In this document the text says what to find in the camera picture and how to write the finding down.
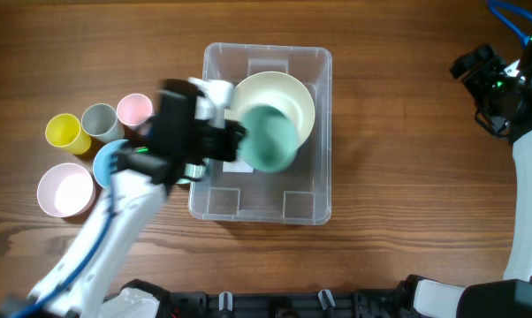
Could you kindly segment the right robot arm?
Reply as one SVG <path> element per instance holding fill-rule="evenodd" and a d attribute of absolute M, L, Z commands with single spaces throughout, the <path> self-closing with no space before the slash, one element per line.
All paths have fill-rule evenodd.
<path fill-rule="evenodd" d="M 409 276 L 400 312 L 421 317 L 532 317 L 532 35 L 507 64 L 488 44 L 450 69 L 475 100 L 475 121 L 513 149 L 517 196 L 513 245 L 502 280 L 459 287 Z"/>

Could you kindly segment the light blue small bowl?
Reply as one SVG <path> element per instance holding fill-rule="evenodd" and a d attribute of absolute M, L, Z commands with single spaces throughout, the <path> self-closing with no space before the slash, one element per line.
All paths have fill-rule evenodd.
<path fill-rule="evenodd" d="M 114 140 L 104 145 L 95 156 L 93 175 L 97 184 L 103 189 L 110 188 L 110 158 L 113 153 L 126 143 L 125 139 Z"/>

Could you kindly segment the pink small bowl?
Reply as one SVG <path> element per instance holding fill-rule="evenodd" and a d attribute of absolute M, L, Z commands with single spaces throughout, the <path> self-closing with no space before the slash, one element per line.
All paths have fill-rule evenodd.
<path fill-rule="evenodd" d="M 84 213 L 95 199 L 95 183 L 89 171 L 76 163 L 60 163 L 41 178 L 37 202 L 49 216 L 66 218 Z"/>

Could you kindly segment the grey cup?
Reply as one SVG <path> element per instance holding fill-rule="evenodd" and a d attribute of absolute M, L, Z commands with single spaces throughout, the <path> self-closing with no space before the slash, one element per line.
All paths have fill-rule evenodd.
<path fill-rule="evenodd" d="M 81 118 L 81 126 L 88 135 L 103 143 L 125 137 L 117 112 L 105 103 L 97 103 L 86 109 Z"/>

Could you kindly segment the pink cup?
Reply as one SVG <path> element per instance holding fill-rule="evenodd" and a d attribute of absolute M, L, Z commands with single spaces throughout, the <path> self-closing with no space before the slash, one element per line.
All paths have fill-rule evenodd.
<path fill-rule="evenodd" d="M 130 129 L 136 129 L 153 115 L 153 103 L 143 94 L 129 94 L 117 106 L 118 120 Z"/>

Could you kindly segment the beige bowl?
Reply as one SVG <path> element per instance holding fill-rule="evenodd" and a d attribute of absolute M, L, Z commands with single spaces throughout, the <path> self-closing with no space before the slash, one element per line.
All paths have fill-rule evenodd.
<path fill-rule="evenodd" d="M 259 72 L 247 77 L 235 87 L 232 105 L 224 117 L 240 121 L 243 114 L 263 105 L 287 116 L 297 130 L 298 146 L 305 143 L 315 124 L 315 103 L 298 79 L 283 72 Z"/>

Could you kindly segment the mint green small bowl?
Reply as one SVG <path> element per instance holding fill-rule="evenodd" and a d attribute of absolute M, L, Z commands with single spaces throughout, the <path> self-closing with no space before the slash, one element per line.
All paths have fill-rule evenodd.
<path fill-rule="evenodd" d="M 180 178 L 176 184 L 185 185 L 191 182 L 192 178 L 201 179 L 205 178 L 208 174 L 209 160 L 205 159 L 202 165 L 187 164 L 184 172 L 184 177 Z"/>

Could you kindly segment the yellow cup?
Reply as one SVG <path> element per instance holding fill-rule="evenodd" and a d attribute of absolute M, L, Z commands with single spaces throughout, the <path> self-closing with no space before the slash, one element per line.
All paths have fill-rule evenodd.
<path fill-rule="evenodd" d="M 62 113 L 54 116 L 45 129 L 47 142 L 73 155 L 83 155 L 91 147 L 91 138 L 73 114 Z"/>

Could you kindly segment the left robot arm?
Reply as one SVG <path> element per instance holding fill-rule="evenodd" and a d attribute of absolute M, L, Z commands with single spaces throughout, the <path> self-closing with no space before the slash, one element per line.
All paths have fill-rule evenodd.
<path fill-rule="evenodd" d="M 233 162 L 245 129 L 224 112 L 234 86 L 224 80 L 168 79 L 159 111 L 110 158 L 110 187 L 60 262 L 0 317 L 96 317 L 141 230 L 185 177 L 188 164 Z"/>

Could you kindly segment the teal green small bowl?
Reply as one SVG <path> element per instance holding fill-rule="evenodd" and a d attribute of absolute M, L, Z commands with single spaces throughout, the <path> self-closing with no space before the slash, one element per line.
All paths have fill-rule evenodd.
<path fill-rule="evenodd" d="M 299 148 L 299 134 L 293 122 L 280 110 L 258 105 L 240 120 L 246 137 L 239 146 L 240 157 L 252 168 L 268 173 L 286 169 Z"/>

